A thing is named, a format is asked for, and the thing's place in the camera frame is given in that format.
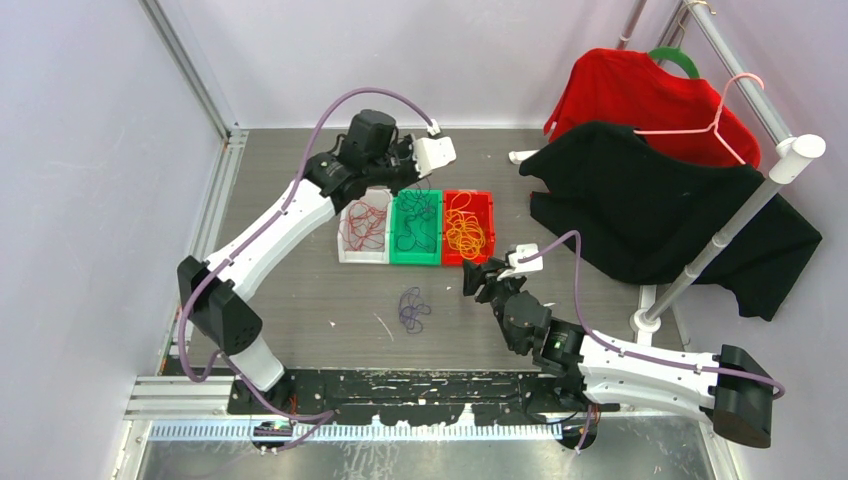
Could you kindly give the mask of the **green plastic bin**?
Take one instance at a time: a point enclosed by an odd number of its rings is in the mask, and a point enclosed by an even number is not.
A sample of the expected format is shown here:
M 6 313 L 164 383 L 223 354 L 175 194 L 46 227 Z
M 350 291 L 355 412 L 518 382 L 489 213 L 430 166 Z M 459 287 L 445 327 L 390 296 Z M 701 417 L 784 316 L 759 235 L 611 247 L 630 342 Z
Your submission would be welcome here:
M 389 261 L 438 266 L 442 253 L 442 191 L 402 190 L 392 203 Z

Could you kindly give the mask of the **red plastic bin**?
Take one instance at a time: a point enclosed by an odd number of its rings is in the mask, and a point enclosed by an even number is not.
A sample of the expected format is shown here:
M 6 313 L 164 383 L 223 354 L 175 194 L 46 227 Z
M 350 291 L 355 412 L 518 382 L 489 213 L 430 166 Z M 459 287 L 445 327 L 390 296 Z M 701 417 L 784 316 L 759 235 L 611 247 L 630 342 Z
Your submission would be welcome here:
M 442 206 L 443 266 L 461 266 L 465 259 L 482 263 L 494 254 L 494 202 L 490 192 L 444 190 Z

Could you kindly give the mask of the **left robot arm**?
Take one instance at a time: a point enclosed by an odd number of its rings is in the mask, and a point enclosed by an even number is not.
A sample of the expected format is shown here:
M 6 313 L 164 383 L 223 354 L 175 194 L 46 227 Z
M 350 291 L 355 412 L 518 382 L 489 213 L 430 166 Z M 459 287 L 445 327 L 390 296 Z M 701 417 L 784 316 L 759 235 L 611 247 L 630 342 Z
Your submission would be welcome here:
M 286 368 L 264 339 L 250 299 L 302 240 L 369 188 L 396 195 L 431 174 L 442 139 L 401 136 L 391 116 L 365 109 L 331 149 L 308 150 L 284 193 L 241 234 L 205 259 L 189 255 L 179 263 L 181 363 L 188 362 L 186 329 L 193 326 L 216 345 L 213 357 L 241 377 L 257 405 L 269 413 L 285 409 L 292 397 Z

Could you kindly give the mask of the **white plastic bin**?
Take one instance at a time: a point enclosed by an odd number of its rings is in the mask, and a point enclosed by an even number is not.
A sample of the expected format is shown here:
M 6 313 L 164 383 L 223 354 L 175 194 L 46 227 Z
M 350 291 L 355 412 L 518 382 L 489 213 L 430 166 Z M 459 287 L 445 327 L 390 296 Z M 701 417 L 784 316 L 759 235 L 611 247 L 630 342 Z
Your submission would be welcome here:
M 369 189 L 342 210 L 336 235 L 340 263 L 389 263 L 392 203 L 388 189 Z

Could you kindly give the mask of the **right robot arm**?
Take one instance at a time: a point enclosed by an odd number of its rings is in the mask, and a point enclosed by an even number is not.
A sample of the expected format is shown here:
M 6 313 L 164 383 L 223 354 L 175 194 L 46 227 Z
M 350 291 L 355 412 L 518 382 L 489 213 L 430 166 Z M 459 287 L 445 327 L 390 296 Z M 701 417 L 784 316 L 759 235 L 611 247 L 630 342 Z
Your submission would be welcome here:
M 739 445 L 771 446 L 775 382 L 746 350 L 694 354 L 587 331 L 554 317 L 506 269 L 496 258 L 464 261 L 463 294 L 492 308 L 508 350 L 554 377 L 562 407 L 628 404 L 709 424 Z

